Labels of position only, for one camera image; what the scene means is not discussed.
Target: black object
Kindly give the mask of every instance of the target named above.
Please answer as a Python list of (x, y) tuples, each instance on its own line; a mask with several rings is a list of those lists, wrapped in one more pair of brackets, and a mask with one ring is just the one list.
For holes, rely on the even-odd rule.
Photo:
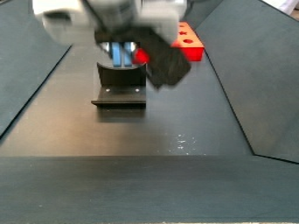
[(96, 31), (94, 39), (101, 42), (136, 42), (149, 56), (147, 78), (155, 88), (175, 86), (191, 71), (191, 64), (180, 49), (172, 48), (149, 27), (131, 27), (125, 32), (110, 35)]
[(145, 107), (145, 65), (131, 69), (112, 69), (97, 64), (100, 91), (98, 107)]

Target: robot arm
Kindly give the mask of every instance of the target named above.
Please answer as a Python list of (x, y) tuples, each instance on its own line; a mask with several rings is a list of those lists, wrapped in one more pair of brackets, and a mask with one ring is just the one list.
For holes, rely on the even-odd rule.
[(32, 0), (45, 31), (61, 44), (94, 42), (94, 31), (149, 26), (171, 44), (184, 15), (185, 0)]
[(171, 43), (187, 0), (32, 0), (45, 31), (62, 44), (136, 42), (148, 53), (148, 80), (173, 86), (191, 65)]

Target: red object with holes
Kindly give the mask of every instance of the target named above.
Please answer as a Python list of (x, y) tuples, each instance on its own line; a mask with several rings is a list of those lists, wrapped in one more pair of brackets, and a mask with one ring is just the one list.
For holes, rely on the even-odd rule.
[[(203, 43), (189, 27), (188, 23), (180, 22), (177, 39), (172, 43), (172, 47), (181, 49), (181, 52), (188, 61), (201, 61), (204, 46)], [(143, 49), (137, 49), (135, 53), (135, 64), (147, 63), (149, 57)]]

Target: blue part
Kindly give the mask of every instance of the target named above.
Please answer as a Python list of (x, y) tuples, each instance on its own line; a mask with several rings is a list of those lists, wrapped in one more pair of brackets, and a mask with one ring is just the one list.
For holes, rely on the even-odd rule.
[(132, 49), (131, 42), (125, 42), (125, 67), (132, 66)]
[(112, 61), (113, 67), (121, 67), (120, 44), (112, 43)]

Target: gray floor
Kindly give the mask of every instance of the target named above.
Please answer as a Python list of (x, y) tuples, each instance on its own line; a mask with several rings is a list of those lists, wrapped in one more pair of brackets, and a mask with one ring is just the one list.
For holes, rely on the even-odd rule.
[(251, 155), (207, 58), (147, 109), (97, 110), (98, 49), (74, 46), (0, 142), (0, 156)]
[(0, 157), (0, 223), (299, 222), (297, 165), (261, 157)]

